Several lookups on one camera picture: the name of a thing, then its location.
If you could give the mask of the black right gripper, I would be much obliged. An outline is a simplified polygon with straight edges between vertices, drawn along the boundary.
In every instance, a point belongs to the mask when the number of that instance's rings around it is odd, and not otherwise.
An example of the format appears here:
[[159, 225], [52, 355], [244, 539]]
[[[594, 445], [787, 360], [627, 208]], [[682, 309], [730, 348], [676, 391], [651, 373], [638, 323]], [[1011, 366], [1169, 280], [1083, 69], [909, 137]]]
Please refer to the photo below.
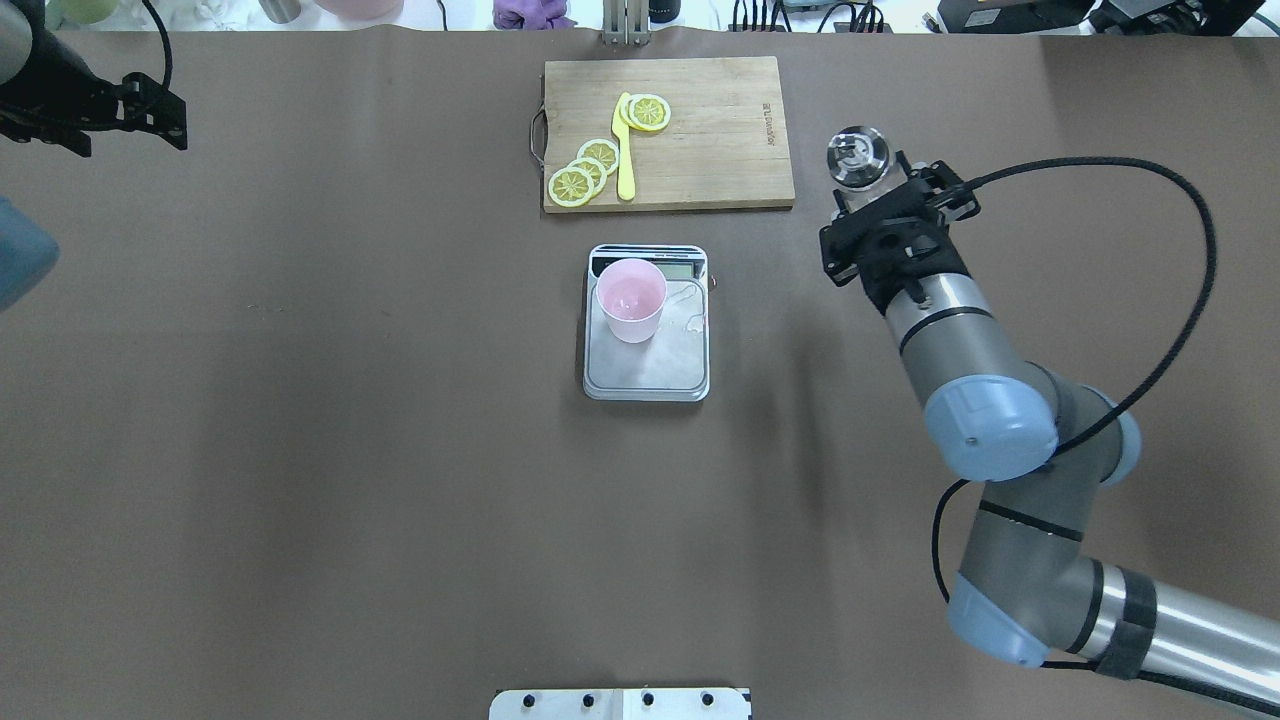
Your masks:
[[860, 281], [881, 314], [900, 293], [924, 302], [933, 275], [970, 277], [948, 232], [980, 210], [963, 184], [950, 164], [933, 161], [909, 164], [865, 190], [833, 190], [836, 211], [819, 232], [824, 274], [837, 287]]

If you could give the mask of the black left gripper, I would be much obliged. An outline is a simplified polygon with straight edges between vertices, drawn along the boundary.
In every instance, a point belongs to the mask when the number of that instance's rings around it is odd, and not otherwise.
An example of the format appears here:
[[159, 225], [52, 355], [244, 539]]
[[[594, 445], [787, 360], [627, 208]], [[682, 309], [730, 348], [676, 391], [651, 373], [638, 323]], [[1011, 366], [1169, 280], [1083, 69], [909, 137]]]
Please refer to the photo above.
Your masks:
[[122, 127], [116, 87], [52, 35], [4, 35], [4, 138], [54, 143], [87, 158], [90, 132]]

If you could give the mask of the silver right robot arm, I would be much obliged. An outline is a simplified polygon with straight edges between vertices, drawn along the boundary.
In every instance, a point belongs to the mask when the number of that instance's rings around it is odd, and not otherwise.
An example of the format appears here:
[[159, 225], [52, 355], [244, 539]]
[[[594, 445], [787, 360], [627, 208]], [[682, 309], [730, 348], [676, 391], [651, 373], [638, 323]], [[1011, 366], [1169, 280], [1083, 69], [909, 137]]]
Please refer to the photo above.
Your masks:
[[[824, 273], [859, 281], [884, 319], [927, 432], [956, 477], [982, 496], [952, 583], [952, 632], [1019, 667], [1148, 682], [1277, 716], [1277, 623], [1164, 584], [1082, 551], [1098, 491], [1140, 456], [1132, 406], [1180, 354], [1216, 279], [1217, 238], [1185, 177], [1137, 158], [1053, 158], [975, 179], [902, 152], [841, 151], [828, 161], [837, 206], [819, 233]], [[1123, 167], [1172, 182], [1204, 232], [1204, 275], [1156, 368], [1123, 400], [1025, 360], [950, 237], [992, 182], [1068, 167]]]

